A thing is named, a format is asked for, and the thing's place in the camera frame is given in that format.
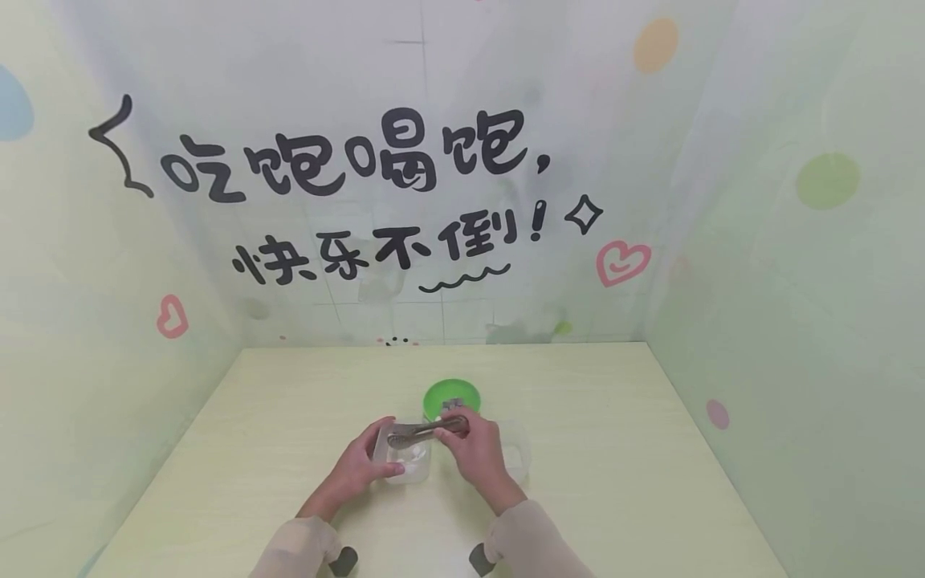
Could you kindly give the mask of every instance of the wavy line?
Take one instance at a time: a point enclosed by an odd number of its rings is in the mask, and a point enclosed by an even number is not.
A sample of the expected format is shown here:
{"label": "wavy line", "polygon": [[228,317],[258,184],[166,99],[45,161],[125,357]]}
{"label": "wavy line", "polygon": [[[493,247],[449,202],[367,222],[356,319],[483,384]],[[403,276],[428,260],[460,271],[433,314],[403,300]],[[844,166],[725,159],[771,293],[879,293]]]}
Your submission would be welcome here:
{"label": "wavy line", "polygon": [[472,281],[472,282],[474,282],[474,283],[475,283],[476,281],[481,281],[481,280],[484,279],[485,277],[488,277],[488,274],[489,274],[489,273],[490,273],[491,275],[504,275],[505,273],[507,273],[507,272],[510,271],[510,270],[511,270],[511,264],[510,264],[510,263],[504,265],[504,266],[503,266],[500,270],[498,270],[498,271],[495,271],[495,270],[492,269],[491,267],[486,267],[486,268],[482,271],[482,275],[480,275],[480,276],[478,276],[478,277],[469,277],[468,275],[466,275],[465,273],[463,273],[463,274],[462,274],[462,277],[460,277],[460,279],[459,279],[458,281],[456,281],[455,283],[447,284],[447,283],[444,283],[444,282],[440,281],[440,282],[437,283],[437,285],[435,285],[434,288],[432,288],[432,289],[428,289],[427,287],[424,287],[424,286],[422,286],[422,285],[418,285],[417,288],[420,289],[421,291],[423,291],[424,293],[436,293],[437,291],[439,291],[439,290],[441,290],[441,289],[456,289],[457,287],[459,287],[460,285],[462,285],[464,281]]}
{"label": "wavy line", "polygon": [[129,115],[131,114],[131,96],[124,94],[122,96],[122,106],[118,109],[116,115],[98,127],[93,127],[88,131],[90,138],[94,141],[99,142],[102,145],[105,145],[118,157],[118,162],[122,164],[122,170],[125,172],[125,180],[122,184],[126,189],[134,189],[136,191],[143,192],[149,199],[154,198],[154,191],[151,190],[151,187],[144,184],[143,182],[138,182],[137,180],[131,179],[131,166],[129,166],[129,159],[126,158],[125,153],[122,152],[118,145],[112,142],[109,137],[106,136],[106,133],[115,127],[119,126],[125,122]]}

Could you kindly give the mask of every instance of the green dot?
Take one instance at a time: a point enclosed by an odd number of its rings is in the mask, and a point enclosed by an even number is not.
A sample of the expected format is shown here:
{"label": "green dot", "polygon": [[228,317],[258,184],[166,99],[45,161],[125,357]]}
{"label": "green dot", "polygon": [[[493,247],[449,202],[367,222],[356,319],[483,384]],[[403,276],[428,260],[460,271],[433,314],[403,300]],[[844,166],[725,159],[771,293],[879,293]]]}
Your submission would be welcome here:
{"label": "green dot", "polygon": [[572,324],[568,321],[560,321],[556,328],[552,330],[555,335],[568,335],[572,333]]}
{"label": "green dot", "polygon": [[860,166],[847,154],[820,154],[796,177],[796,196],[810,209],[833,209],[857,192]]}

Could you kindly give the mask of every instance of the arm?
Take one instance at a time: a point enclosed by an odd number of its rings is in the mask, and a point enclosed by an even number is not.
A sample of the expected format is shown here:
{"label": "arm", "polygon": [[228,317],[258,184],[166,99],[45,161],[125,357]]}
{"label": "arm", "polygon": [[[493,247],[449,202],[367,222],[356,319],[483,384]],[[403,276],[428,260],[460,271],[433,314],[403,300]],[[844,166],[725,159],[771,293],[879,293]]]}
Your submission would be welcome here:
{"label": "arm", "polygon": [[338,559],[341,546],[330,523],[338,510],[375,480],[404,472],[400,463],[373,463],[379,428],[395,418],[370,424],[340,456],[325,481],[305,500],[295,520],[277,530],[251,572],[251,578],[306,578],[315,576],[322,562]]}
{"label": "arm", "polygon": [[462,477],[498,516],[485,542],[487,561],[495,564],[507,560],[514,578],[594,578],[539,504],[528,500],[508,475],[498,424],[468,408],[453,410],[444,417],[454,415],[469,420],[469,433],[458,437],[438,429],[436,436],[456,458]]}

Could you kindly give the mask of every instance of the person's right hand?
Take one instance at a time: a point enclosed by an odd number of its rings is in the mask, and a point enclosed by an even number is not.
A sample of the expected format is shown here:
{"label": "person's right hand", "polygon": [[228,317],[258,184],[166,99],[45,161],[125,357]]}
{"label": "person's right hand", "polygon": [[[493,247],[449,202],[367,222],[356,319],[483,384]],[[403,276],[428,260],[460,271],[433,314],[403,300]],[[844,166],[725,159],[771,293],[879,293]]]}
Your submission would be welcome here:
{"label": "person's right hand", "polygon": [[500,516],[525,501],[526,494],[504,468],[498,424],[466,407],[450,410],[440,418],[449,419],[457,415],[469,421],[467,434],[457,436],[438,428],[434,435],[450,449],[462,477],[475,487],[495,515]]}

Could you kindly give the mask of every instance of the person's left hand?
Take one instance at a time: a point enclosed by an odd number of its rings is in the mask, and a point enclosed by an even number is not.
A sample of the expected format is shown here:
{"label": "person's left hand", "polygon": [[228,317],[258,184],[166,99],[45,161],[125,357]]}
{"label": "person's left hand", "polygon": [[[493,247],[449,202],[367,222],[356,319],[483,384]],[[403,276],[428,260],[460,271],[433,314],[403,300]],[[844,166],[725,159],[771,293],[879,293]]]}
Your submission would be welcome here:
{"label": "person's left hand", "polygon": [[373,463],[379,429],[394,421],[391,416],[377,420],[350,442],[334,469],[305,501],[296,518],[318,516],[330,523],[341,506],[363,494],[375,480],[404,473],[404,466],[400,463]]}

